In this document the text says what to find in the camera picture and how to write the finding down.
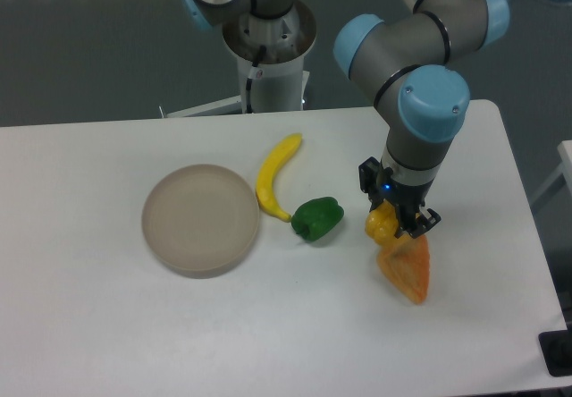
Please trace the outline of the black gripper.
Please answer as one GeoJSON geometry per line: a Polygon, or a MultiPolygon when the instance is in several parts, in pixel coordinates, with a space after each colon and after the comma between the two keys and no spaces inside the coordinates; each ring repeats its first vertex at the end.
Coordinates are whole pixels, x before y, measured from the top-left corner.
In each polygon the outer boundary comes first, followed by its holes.
{"type": "Polygon", "coordinates": [[[370,211],[384,201],[391,203],[399,222],[395,237],[404,235],[412,239],[426,234],[441,220],[441,216],[425,207],[425,196],[432,182],[407,185],[393,178],[393,170],[383,166],[372,156],[358,167],[359,187],[368,196],[370,211]]]}

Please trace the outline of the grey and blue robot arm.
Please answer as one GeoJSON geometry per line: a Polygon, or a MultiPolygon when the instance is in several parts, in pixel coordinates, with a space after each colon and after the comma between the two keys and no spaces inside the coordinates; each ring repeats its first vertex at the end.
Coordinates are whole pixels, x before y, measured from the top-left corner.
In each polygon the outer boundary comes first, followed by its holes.
{"type": "MultiPolygon", "coordinates": [[[[389,24],[373,14],[341,28],[333,56],[389,133],[383,155],[359,167],[373,207],[395,209],[398,234],[418,237],[440,221],[425,197],[470,102],[452,59],[501,38],[507,0],[403,0],[410,15],[389,24]]],[[[201,29],[221,26],[237,61],[244,113],[299,110],[303,60],[315,43],[313,14],[299,0],[183,0],[201,29]]]]}

